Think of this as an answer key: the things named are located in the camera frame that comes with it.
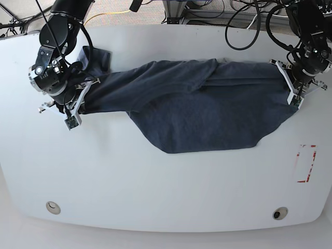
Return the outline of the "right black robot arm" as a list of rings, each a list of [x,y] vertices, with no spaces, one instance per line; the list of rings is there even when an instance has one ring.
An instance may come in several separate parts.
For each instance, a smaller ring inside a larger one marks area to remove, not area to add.
[[[31,86],[51,97],[39,112],[54,112],[54,106],[67,125],[73,129],[81,125],[79,109],[91,86],[99,83],[99,78],[89,71],[93,61],[93,43],[84,20],[93,1],[55,1],[50,18],[39,34],[40,48],[35,64],[29,69]],[[88,41],[88,62],[69,63],[66,56],[75,48],[77,35],[82,31]]]

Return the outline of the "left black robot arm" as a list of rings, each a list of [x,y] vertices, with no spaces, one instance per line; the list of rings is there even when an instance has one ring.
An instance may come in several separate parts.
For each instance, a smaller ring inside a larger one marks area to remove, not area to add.
[[[331,40],[331,16],[328,15],[330,7],[330,1],[282,1],[266,17],[268,36],[294,59],[288,64],[270,61],[278,68],[288,85],[287,102],[291,106],[300,108],[306,95],[319,88],[327,89],[323,82],[316,81],[315,78],[331,70],[331,48],[328,45]],[[286,10],[290,28],[300,39],[296,46],[284,44],[271,32],[270,19],[282,8]]]

